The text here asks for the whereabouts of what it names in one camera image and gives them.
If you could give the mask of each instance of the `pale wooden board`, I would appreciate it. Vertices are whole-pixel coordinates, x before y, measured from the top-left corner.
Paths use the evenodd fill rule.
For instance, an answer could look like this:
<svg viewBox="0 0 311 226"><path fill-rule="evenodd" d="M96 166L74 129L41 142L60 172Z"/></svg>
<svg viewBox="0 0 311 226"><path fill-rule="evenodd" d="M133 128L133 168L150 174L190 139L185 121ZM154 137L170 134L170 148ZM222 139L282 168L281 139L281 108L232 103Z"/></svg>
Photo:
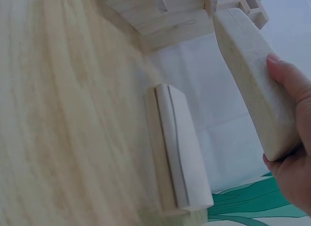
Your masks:
<svg viewBox="0 0 311 226"><path fill-rule="evenodd" d="M143 94L163 82L97 0L0 0L0 225L198 226L158 208Z"/></svg>
<svg viewBox="0 0 311 226"><path fill-rule="evenodd" d="M261 28L268 21L260 1L254 0L107 0L154 49L214 32L207 14L239 7ZM248 3L258 8L251 9Z"/></svg>
<svg viewBox="0 0 311 226"><path fill-rule="evenodd" d="M162 122L156 98L156 90L154 87L147 89L145 104L161 210L163 214L168 215L185 213L185 211L177 208L166 144L163 136Z"/></svg>
<svg viewBox="0 0 311 226"><path fill-rule="evenodd" d="M186 96L165 84L155 90L177 205L190 211L207 209L214 202Z"/></svg>
<svg viewBox="0 0 311 226"><path fill-rule="evenodd" d="M273 50L239 9L214 16L220 51L240 89L268 159L287 155L299 143L295 104L268 75L266 58Z"/></svg>

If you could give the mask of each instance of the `green leaf print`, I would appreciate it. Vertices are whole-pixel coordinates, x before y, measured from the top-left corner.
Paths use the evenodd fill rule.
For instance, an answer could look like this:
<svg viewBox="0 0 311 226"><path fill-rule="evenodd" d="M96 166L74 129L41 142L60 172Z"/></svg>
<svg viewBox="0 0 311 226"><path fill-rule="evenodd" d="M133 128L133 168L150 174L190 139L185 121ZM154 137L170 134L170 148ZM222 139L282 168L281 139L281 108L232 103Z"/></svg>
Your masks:
<svg viewBox="0 0 311 226"><path fill-rule="evenodd" d="M284 198L271 173L264 177L268 179L213 194L215 205L208 209L208 220L266 226L255 218L307 216Z"/></svg>
<svg viewBox="0 0 311 226"><path fill-rule="evenodd" d="M240 217L240 216L226 216L226 215L214 215L208 218L209 221L224 221L224 220L228 220L228 221L233 221L233 222L237 222L243 225L247 225L247 226L268 226L267 224L257 221L257 220L253 220L253 219L247 219L245 217Z"/></svg>

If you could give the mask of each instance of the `wooden frame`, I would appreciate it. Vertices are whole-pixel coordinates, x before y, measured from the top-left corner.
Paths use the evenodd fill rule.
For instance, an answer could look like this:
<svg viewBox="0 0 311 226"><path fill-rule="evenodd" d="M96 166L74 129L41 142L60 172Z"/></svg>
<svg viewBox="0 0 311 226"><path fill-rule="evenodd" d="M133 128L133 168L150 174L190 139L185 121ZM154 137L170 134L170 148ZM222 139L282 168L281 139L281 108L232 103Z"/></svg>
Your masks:
<svg viewBox="0 0 311 226"><path fill-rule="evenodd" d="M213 33L213 23L208 15L217 10L240 8L259 29L268 21L260 0L105 1L155 49Z"/></svg>

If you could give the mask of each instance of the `wood grain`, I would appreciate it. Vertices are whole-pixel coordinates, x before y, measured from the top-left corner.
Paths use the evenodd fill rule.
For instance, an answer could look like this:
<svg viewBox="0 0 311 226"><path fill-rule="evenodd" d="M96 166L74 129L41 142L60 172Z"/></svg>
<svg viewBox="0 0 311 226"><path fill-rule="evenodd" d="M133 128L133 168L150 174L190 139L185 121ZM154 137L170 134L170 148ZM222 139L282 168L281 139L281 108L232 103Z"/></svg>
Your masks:
<svg viewBox="0 0 311 226"><path fill-rule="evenodd" d="M0 225L199 225L158 212L148 47L96 0L0 0Z"/></svg>

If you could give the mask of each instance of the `white cloth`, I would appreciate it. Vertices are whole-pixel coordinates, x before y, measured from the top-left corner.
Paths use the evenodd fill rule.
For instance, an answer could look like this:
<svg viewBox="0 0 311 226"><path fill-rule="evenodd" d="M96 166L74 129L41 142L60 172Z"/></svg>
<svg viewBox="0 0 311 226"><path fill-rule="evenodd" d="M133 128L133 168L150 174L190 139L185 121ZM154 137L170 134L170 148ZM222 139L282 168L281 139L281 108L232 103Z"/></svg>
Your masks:
<svg viewBox="0 0 311 226"><path fill-rule="evenodd" d="M263 0L262 34L276 53L311 77L311 0ZM268 172L262 147L215 34L154 53L167 83L186 94L212 191Z"/></svg>

